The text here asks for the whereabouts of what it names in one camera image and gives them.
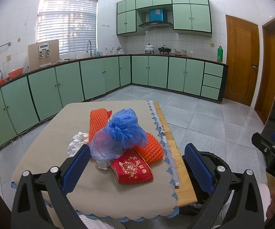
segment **orange foam net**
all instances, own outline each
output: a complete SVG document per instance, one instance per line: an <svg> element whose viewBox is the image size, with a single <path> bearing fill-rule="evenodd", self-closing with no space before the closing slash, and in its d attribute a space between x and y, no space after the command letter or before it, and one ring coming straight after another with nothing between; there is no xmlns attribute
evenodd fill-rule
<svg viewBox="0 0 275 229"><path fill-rule="evenodd" d="M147 134L147 145L145 147L135 146L134 149L142 156L147 164L151 164L163 159L163 147L151 134Z"/></svg>
<svg viewBox="0 0 275 229"><path fill-rule="evenodd" d="M90 128L88 130L88 144L90 145L95 133L104 128L108 119L112 115L112 110L107 111L105 108L99 108L90 112Z"/></svg>

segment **blue box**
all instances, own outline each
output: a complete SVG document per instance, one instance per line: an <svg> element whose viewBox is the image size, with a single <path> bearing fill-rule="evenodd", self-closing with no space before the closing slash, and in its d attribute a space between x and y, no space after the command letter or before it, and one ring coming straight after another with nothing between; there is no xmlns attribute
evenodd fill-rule
<svg viewBox="0 0 275 229"><path fill-rule="evenodd" d="M152 9L149 11L149 21L166 21L167 22L167 13L164 9Z"/></svg>

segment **metal bolt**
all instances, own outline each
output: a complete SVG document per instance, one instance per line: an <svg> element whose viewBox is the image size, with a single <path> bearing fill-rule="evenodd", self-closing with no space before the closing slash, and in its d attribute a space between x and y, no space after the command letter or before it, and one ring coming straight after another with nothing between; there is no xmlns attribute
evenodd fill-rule
<svg viewBox="0 0 275 229"><path fill-rule="evenodd" d="M58 170L59 170L59 168L58 168L57 166L55 166L55 167L52 167L52 168L50 169L50 172L56 173Z"/></svg>
<svg viewBox="0 0 275 229"><path fill-rule="evenodd" d="M224 172L224 171L226 170L226 168L223 167L223 166L218 166L217 169L218 169L218 171L220 171L220 172Z"/></svg>
<svg viewBox="0 0 275 229"><path fill-rule="evenodd" d="M247 169L247 174L249 175L249 176L251 176L251 175L253 175L253 171L252 170L250 170L250 169Z"/></svg>
<svg viewBox="0 0 275 229"><path fill-rule="evenodd" d="M29 172L28 170L25 170L25 171L23 172L23 176L26 177L26 176L29 175L29 173L30 173L30 172Z"/></svg>

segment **bowl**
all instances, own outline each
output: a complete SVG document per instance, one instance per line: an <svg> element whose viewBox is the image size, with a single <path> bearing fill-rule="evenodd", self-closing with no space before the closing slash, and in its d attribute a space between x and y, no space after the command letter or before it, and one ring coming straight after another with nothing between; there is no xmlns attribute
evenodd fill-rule
<svg viewBox="0 0 275 229"><path fill-rule="evenodd" d="M23 69L24 69L24 67L16 69L16 70L11 71L10 73L8 73L8 75L11 79L19 77L21 74L23 74Z"/></svg>

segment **beige tablecloth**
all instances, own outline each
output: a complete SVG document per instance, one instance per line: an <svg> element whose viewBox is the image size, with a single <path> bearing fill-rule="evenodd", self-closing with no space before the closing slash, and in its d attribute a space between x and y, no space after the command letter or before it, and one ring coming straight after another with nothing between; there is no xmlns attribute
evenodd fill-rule
<svg viewBox="0 0 275 229"><path fill-rule="evenodd" d="M90 111L98 108L112 110L113 114L123 108L132 108L139 125L161 141L147 101L72 103L63 108L35 139L19 162L11 181L18 184L25 170L37 174L47 172L52 166L60 166L67 158L72 136L79 131L88 132ZM172 176L166 172L168 167L163 161L151 164L152 182L119 184L111 168L98 169L95 160L91 159L67 198L74 209L86 215L133 220L168 216L177 205L172 197L175 193L174 186L170 184ZM51 203L47 192L43 192L43 197Z"/></svg>

